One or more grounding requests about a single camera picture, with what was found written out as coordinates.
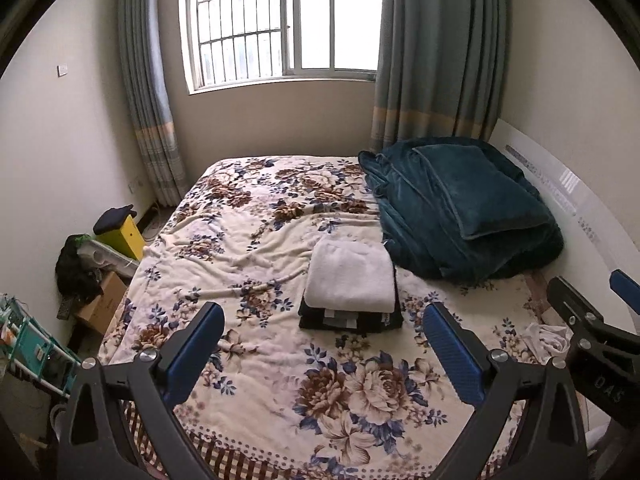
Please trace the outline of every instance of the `wall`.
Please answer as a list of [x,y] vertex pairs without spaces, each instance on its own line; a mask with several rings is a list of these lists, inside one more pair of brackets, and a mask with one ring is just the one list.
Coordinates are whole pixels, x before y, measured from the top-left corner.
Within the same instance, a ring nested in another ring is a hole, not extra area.
[[501,118],[577,174],[640,247],[640,72],[588,0],[512,0]]
[[178,0],[158,0],[162,62],[191,180],[222,158],[356,155],[369,145],[372,82],[281,81],[189,95]]
[[[57,0],[0,79],[0,292],[63,341],[54,267],[112,206],[153,202],[124,97],[116,0]],[[68,74],[58,78],[56,65]],[[129,192],[140,177],[143,187]]]

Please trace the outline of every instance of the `crumpled white cloth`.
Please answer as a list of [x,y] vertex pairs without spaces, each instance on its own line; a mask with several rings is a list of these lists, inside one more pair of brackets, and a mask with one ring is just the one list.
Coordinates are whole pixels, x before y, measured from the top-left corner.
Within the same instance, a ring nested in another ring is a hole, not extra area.
[[396,306],[394,264],[383,244],[323,238],[311,253],[304,292],[311,308],[388,312]]
[[566,356],[573,334],[572,330],[566,326],[531,323],[522,332],[522,340],[534,357],[542,364],[546,364],[552,357]]

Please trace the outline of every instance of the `window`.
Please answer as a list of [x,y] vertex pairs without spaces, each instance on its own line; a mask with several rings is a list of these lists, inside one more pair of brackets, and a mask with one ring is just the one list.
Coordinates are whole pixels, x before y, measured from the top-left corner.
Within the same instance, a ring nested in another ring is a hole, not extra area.
[[187,0],[195,89],[283,77],[372,79],[382,0]]

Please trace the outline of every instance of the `curtain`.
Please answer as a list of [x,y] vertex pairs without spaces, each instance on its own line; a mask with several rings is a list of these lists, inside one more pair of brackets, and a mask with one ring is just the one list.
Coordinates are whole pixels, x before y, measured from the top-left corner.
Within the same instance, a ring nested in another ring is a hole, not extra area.
[[120,59],[136,139],[162,205],[178,205],[189,186],[164,86],[158,0],[118,0]]
[[498,115],[507,0],[383,0],[371,148],[488,139]]

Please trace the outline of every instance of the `silver bolt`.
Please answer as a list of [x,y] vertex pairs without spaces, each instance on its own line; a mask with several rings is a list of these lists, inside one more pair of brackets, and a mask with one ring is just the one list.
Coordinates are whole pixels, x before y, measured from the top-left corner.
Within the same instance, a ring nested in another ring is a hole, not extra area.
[[509,358],[507,352],[505,352],[504,350],[500,350],[499,348],[491,350],[490,356],[491,359],[493,359],[497,363],[503,363]]
[[158,357],[158,350],[155,348],[149,348],[148,350],[143,350],[140,352],[140,360],[143,363],[149,363],[153,361],[156,357]]
[[566,368],[566,363],[564,362],[564,359],[560,357],[554,357],[553,359],[551,359],[551,364],[560,370],[563,370],[564,368]]
[[82,368],[85,370],[91,370],[95,366],[95,359],[93,357],[88,357],[84,361],[82,361]]

